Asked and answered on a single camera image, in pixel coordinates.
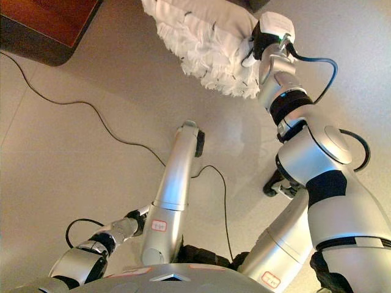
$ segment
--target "sticker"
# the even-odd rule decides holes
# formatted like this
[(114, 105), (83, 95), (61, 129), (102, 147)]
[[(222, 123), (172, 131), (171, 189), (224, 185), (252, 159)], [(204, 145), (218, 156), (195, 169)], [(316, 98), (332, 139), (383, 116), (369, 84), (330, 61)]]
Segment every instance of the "sticker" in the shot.
[(145, 273), (148, 273), (152, 270), (151, 267), (141, 267), (139, 269), (133, 269), (133, 270), (126, 270), (118, 275), (110, 275), (107, 276), (107, 278), (116, 278), (116, 277), (128, 277), (128, 276), (136, 276), (136, 275), (143, 275)]
[(152, 221), (152, 230), (160, 231), (160, 232), (166, 232), (166, 230), (167, 230), (167, 222), (153, 220)]
[(269, 272), (263, 274), (262, 281), (264, 281), (267, 285), (269, 285), (273, 289), (277, 288), (281, 283), (280, 279), (278, 279), (275, 275)]
[(200, 269), (200, 270), (221, 270), (221, 271), (225, 271), (225, 268), (218, 267), (218, 266), (213, 266), (211, 264), (190, 264), (189, 268), (190, 269)]

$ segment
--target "white cloth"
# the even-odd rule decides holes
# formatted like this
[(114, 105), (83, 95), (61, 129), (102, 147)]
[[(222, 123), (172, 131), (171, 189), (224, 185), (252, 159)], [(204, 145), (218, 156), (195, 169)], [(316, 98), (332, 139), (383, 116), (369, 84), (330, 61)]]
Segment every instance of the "white cloth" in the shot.
[(259, 62), (245, 68), (248, 38), (257, 23), (246, 9), (225, 0), (142, 0), (156, 21), (167, 49), (181, 59), (186, 74), (207, 89), (255, 98)]

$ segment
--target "tile floor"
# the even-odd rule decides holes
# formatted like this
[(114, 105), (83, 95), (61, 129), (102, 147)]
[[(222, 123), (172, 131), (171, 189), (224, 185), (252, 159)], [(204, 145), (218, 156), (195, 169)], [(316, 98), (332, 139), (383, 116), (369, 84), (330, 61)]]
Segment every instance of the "tile floor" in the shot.
[[(300, 52), (337, 59), (337, 82), (320, 106), (337, 126), (368, 139), (373, 158), (359, 178), (391, 217), (391, 161), (385, 159), (391, 144), (391, 43), (384, 38), (391, 35), (391, 5), (353, 2), (357, 5), (332, 7), (311, 0), (271, 1), (266, 9), (294, 21)], [(356, 39), (357, 28), (363, 39)], [(378, 34), (370, 34), (375, 29)], [(332, 45), (315, 41), (321, 37)], [(152, 147), (164, 161), (176, 128), (185, 119), (196, 121), (206, 142), (193, 173), (214, 164), (224, 174), (234, 254), (249, 250), (288, 204), (261, 192), (279, 147), (267, 113), (256, 101), (222, 96), (184, 76), (139, 1), (105, 1), (65, 65), (15, 58), (42, 94), (93, 103), (118, 136)], [(113, 140), (87, 106), (44, 101), (26, 87), (9, 59), (1, 56), (0, 66), (1, 289), (6, 290), (47, 275), (67, 249), (64, 231), (72, 220), (111, 222), (151, 202), (163, 168), (145, 150)], [(328, 70), (301, 63), (298, 68), (309, 93), (319, 92)], [(348, 141), (359, 164), (360, 146)], [(218, 175), (205, 170), (192, 180), (190, 195), (185, 242), (227, 257)], [(95, 228), (75, 225), (72, 241), (84, 240)], [(120, 247), (107, 272), (139, 265), (140, 249), (140, 239)], [(307, 264), (287, 292), (315, 289), (318, 282)]]

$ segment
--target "wooden cabinet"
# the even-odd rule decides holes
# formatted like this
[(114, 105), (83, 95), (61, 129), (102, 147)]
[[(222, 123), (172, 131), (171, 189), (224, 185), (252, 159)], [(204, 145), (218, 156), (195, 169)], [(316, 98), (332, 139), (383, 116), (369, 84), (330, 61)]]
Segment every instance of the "wooden cabinet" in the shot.
[(48, 65), (75, 51), (102, 0), (1, 0), (1, 48)]

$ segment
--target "black cable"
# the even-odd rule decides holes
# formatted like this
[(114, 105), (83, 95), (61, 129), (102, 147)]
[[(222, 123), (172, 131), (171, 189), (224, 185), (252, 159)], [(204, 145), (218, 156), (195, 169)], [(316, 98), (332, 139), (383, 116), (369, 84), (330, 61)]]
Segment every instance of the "black cable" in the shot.
[(359, 172), (359, 171), (363, 170), (369, 164), (369, 161), (371, 159), (371, 149), (369, 147), (369, 144), (365, 141), (365, 139), (363, 139), (361, 136), (359, 136), (358, 134), (356, 134), (354, 132), (351, 132), (351, 131), (348, 131), (345, 129), (340, 129), (340, 132), (342, 134), (346, 134), (348, 136), (351, 136), (351, 137), (357, 139), (361, 143), (361, 145), (364, 147), (364, 150), (365, 150), (364, 161), (361, 165), (359, 165), (357, 168), (355, 168), (354, 171)]
[(26, 84), (28, 85), (28, 87), (34, 92), (36, 93), (38, 96), (40, 96), (41, 98), (43, 98), (44, 100), (48, 101), (48, 102), (51, 102), (53, 104), (56, 104), (56, 105), (62, 105), (62, 106), (66, 106), (66, 105), (72, 105), (72, 104), (85, 104), (85, 105), (88, 105), (90, 106), (94, 111), (95, 113), (97, 113), (100, 121), (102, 122), (104, 128), (107, 130), (107, 132), (117, 141), (119, 142), (122, 142), (122, 143), (125, 143), (127, 145), (134, 145), (134, 146), (140, 146), (142, 148), (145, 148), (146, 150), (149, 150), (149, 152), (151, 152), (158, 160), (159, 162), (163, 165), (163, 166), (166, 166), (165, 163), (160, 159), (160, 157), (149, 147), (147, 147), (146, 145), (143, 145), (141, 143), (136, 143), (136, 142), (127, 142), (126, 140), (123, 140), (119, 137), (117, 137), (114, 133), (112, 133), (109, 129), (109, 126), (104, 122), (103, 120), (103, 117), (102, 115), (99, 113), (98, 109), (91, 103), (88, 103), (88, 102), (84, 102), (84, 101), (74, 101), (74, 102), (68, 102), (68, 103), (60, 103), (60, 102), (55, 102), (55, 101), (52, 101), (51, 99), (48, 99), (47, 97), (43, 96), (41, 93), (39, 93), (31, 84), (30, 82), (28, 81), (26, 75), (24, 74), (24, 71), (23, 69), (20, 67), (20, 65), (18, 64), (17, 61), (15, 61), (15, 59), (13, 59), (11, 56), (8, 56), (7, 54), (3, 53), (3, 52), (0, 52), (0, 54), (2, 55), (5, 55), (7, 56), (9, 59), (11, 59), (15, 64), (16, 66), (19, 68), (21, 74), (23, 75), (23, 78), (24, 78), (24, 81), (26, 81)]
[[(163, 165), (163, 166), (166, 166), (165, 163), (160, 159), (160, 157), (149, 147), (147, 147), (146, 145), (143, 145), (141, 143), (135, 143), (135, 142), (127, 142), (126, 140), (123, 140), (119, 137), (117, 137), (115, 134), (113, 134), (108, 125), (104, 122), (103, 120), (103, 117), (101, 116), (101, 114), (99, 113), (99, 111), (97, 110), (97, 108), (93, 105), (93, 104), (90, 104), (88, 102), (84, 102), (84, 101), (74, 101), (74, 102), (69, 102), (69, 103), (60, 103), (60, 102), (55, 102), (55, 101), (52, 101), (51, 99), (48, 99), (47, 97), (43, 96), (41, 93), (39, 93), (31, 84), (30, 82), (28, 81), (23, 69), (20, 67), (19, 63), (12, 57), (10, 57), (9, 55), (3, 53), (3, 52), (0, 52), (0, 54), (2, 55), (5, 55), (7, 56), (9, 59), (11, 59), (15, 65), (19, 68), (23, 78), (24, 78), (24, 81), (26, 82), (26, 84), (28, 85), (28, 87), (34, 92), (36, 93), (38, 96), (40, 96), (41, 98), (43, 98), (44, 100), (48, 101), (48, 102), (51, 102), (53, 104), (57, 104), (57, 105), (61, 105), (61, 106), (64, 106), (64, 105), (72, 105), (72, 104), (86, 104), (88, 106), (90, 106), (94, 111), (95, 113), (97, 113), (100, 121), (102, 122), (104, 128), (107, 130), (107, 132), (117, 141), (119, 142), (122, 142), (122, 143), (125, 143), (127, 145), (134, 145), (134, 146), (140, 146), (142, 148), (145, 148), (146, 150), (149, 150), (158, 160), (159, 162)], [(215, 169), (218, 174), (221, 176), (222, 178), (222, 181), (224, 183), (224, 219), (225, 219), (225, 232), (227, 233), (227, 242), (228, 242), (228, 248), (230, 250), (230, 255), (231, 255), (231, 258), (233, 259), (232, 257), (232, 250), (231, 250), (231, 244), (230, 244), (230, 239), (229, 239), (229, 235), (228, 235), (228, 226), (227, 226), (227, 186), (225, 185), (225, 179), (222, 175), (222, 173), (215, 167), (215, 166), (212, 166), (212, 165), (207, 165), (207, 166), (204, 166), (199, 172), (197, 175), (193, 176), (192, 178), (197, 178), (201, 175), (202, 171), (204, 171), (206, 168), (208, 167), (211, 167), (213, 169)], [(72, 227), (72, 225), (78, 221), (86, 221), (86, 222), (92, 222), (92, 223), (95, 223), (97, 225), (100, 225), (100, 226), (103, 226), (103, 224), (95, 221), (95, 220), (91, 220), (91, 219), (77, 219), (73, 222), (71, 222), (71, 224), (69, 224), (66, 232), (65, 232), (65, 240), (67, 241), (67, 244), (69, 245), (70, 248), (73, 248), (70, 240), (69, 240), (69, 230), (70, 228)]]
[(206, 168), (211, 167), (213, 168), (218, 174), (220, 175), (222, 182), (224, 184), (224, 223), (225, 223), (225, 233), (227, 235), (227, 243), (228, 243), (228, 249), (230, 251), (231, 260), (233, 262), (233, 256), (232, 256), (232, 249), (231, 249), (231, 243), (230, 243), (230, 236), (228, 234), (228, 224), (227, 224), (227, 185), (225, 184), (225, 179), (222, 173), (213, 165), (206, 165), (204, 166), (197, 175), (193, 176), (192, 178), (197, 178), (201, 175), (202, 171), (204, 171)]
[(67, 230), (65, 231), (65, 240), (67, 241), (67, 244), (70, 248), (73, 248), (73, 245), (69, 240), (69, 231), (70, 231), (71, 227), (73, 226), (73, 224), (75, 224), (76, 222), (90, 222), (90, 223), (97, 224), (101, 227), (104, 226), (102, 223), (95, 221), (95, 220), (91, 220), (91, 219), (81, 218), (81, 219), (74, 220), (73, 222), (71, 222), (71, 224), (69, 224)]
[(294, 49), (294, 46), (293, 46), (292, 43), (287, 44), (287, 50), (288, 50), (288, 52), (290, 54), (292, 54), (293, 57), (295, 57), (298, 60), (306, 61), (306, 62), (326, 62), (326, 63), (329, 63), (329, 64), (331, 64), (333, 66), (334, 70), (333, 70), (333, 73), (332, 73), (332, 76), (330, 78), (329, 83), (324, 88), (323, 92), (319, 95), (319, 97), (313, 102), (314, 104), (319, 103), (319, 101), (324, 96), (324, 94), (329, 90), (329, 87), (334, 82), (334, 79), (337, 76), (337, 73), (338, 73), (338, 65), (337, 65), (337, 63), (334, 60), (330, 59), (330, 58), (309, 58), (309, 57), (300, 56), (296, 52), (296, 50)]

